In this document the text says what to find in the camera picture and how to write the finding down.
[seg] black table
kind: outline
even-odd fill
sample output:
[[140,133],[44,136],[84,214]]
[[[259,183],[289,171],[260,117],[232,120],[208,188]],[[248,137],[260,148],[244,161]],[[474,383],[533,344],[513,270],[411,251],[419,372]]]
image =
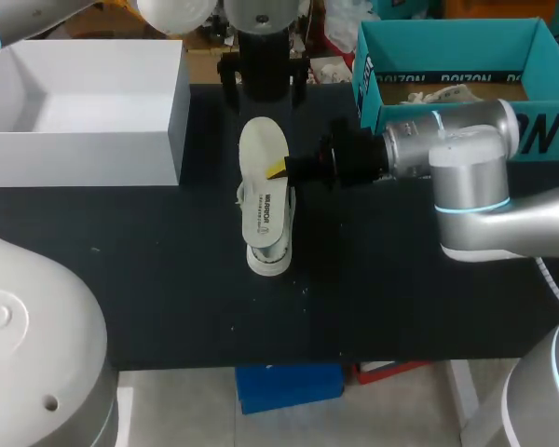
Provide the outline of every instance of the black table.
[[[235,205],[245,117],[219,87],[192,92],[180,187],[0,189],[0,237],[89,285],[117,368],[519,357],[559,322],[534,261],[443,255],[423,180],[301,188],[292,266],[258,277]],[[342,115],[357,124],[351,86],[310,88],[292,152]],[[510,176],[513,195],[532,194],[559,185],[559,163]]]

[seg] floor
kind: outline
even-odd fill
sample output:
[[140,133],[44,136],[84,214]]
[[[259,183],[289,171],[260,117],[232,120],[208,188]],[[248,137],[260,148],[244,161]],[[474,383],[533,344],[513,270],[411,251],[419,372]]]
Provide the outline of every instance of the floor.
[[[479,365],[491,370],[485,384],[499,366]],[[249,416],[240,412],[231,368],[124,372],[120,386],[132,389],[132,410],[128,445],[117,447],[460,445],[442,364],[347,386],[337,400]]]

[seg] shoe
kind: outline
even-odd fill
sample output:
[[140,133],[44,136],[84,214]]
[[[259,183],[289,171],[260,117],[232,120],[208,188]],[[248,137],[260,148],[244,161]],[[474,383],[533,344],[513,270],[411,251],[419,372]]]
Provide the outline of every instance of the shoe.
[[402,104],[434,104],[434,103],[448,103],[448,102],[477,102],[482,101],[478,96],[474,95],[468,86],[459,84],[443,88],[434,93],[424,96],[424,93],[410,93],[408,101]]
[[[292,230],[296,210],[296,193],[290,188],[286,199],[284,226],[279,240],[271,247],[256,249],[247,244],[246,261],[251,270],[262,277],[276,277],[288,270],[292,261]],[[241,183],[237,191],[237,203],[242,208],[244,203],[244,186]]]
[[292,259],[295,194],[288,179],[266,178],[267,168],[288,154],[286,138],[272,119],[259,116],[244,127],[239,142],[242,183],[237,192],[242,237],[248,265],[268,277],[283,273]]

